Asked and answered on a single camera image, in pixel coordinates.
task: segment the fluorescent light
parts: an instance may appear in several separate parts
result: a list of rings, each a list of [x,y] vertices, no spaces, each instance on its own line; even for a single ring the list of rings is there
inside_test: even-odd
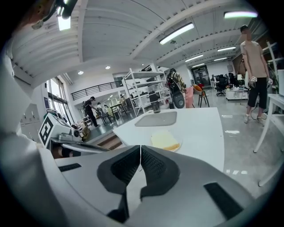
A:
[[[192,68],[195,68],[195,67],[198,67],[198,66],[203,66],[203,65],[204,65],[204,63],[199,64],[199,65],[192,66]]]
[[[235,17],[257,17],[256,12],[249,11],[235,11],[235,12],[225,12],[224,18],[235,18]]]
[[[227,51],[227,50],[232,50],[235,49],[236,47],[227,47],[227,48],[223,48],[223,49],[219,49],[218,51]]]
[[[214,61],[219,61],[219,60],[224,60],[224,59],[227,59],[227,58],[215,59]]]
[[[181,28],[179,28],[178,30],[172,32],[171,34],[169,34],[168,36],[166,36],[165,38],[161,39],[160,40],[160,44],[164,45],[166,42],[169,42],[170,40],[172,40],[174,37],[177,37],[178,35],[190,30],[190,29],[193,29],[194,28],[194,25],[193,23],[189,23]]]
[[[200,58],[200,57],[203,57],[203,55],[199,55],[199,56],[196,56],[196,57],[187,59],[185,62],[189,62],[189,61],[191,61],[191,60],[193,60],[193,59],[197,59],[197,58]]]
[[[71,28],[71,17],[64,20],[61,16],[58,17],[59,31]]]

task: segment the wooden stair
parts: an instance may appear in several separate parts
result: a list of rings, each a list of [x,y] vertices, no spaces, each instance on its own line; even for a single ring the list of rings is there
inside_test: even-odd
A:
[[[114,133],[110,133],[104,138],[96,141],[94,144],[109,150],[114,150],[120,145],[122,145],[122,142],[117,137],[117,135],[115,135]]]

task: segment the sink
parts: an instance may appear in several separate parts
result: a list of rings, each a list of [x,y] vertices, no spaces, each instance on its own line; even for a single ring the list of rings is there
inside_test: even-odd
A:
[[[136,127],[169,126],[177,121],[177,112],[154,113],[142,117],[135,123]]]

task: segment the plate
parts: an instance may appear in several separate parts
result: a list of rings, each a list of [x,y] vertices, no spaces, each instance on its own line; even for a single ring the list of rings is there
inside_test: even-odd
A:
[[[171,131],[171,130],[167,130],[167,131],[169,131],[172,135],[173,135],[173,137],[176,139],[176,141],[179,143],[179,147],[178,148],[176,148],[176,149],[174,149],[174,150],[169,150],[169,151],[172,151],[172,152],[176,152],[176,151],[178,151],[180,148],[181,148],[181,146],[182,146],[182,138],[179,138],[177,135],[175,135],[175,133],[173,133],[173,131]]]

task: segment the sneaker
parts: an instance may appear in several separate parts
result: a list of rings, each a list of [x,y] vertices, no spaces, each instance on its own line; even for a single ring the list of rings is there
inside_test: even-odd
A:
[[[262,119],[261,117],[257,117],[256,121],[257,121],[258,123],[260,123],[260,125],[261,125],[262,127],[264,127],[264,125],[265,125],[264,119]]]
[[[249,121],[249,115],[248,114],[245,114],[245,118],[244,118],[244,123],[248,123]]]

